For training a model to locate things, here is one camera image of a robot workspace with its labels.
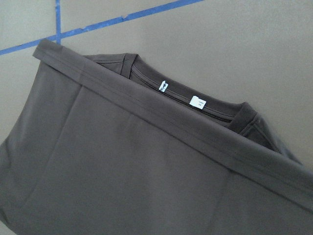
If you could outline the brown t-shirt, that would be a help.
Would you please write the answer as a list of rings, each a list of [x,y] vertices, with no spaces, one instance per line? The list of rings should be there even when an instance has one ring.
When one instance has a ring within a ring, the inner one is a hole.
[[[19,235],[310,235],[313,174],[244,102],[137,54],[42,40],[0,147],[0,219]]]

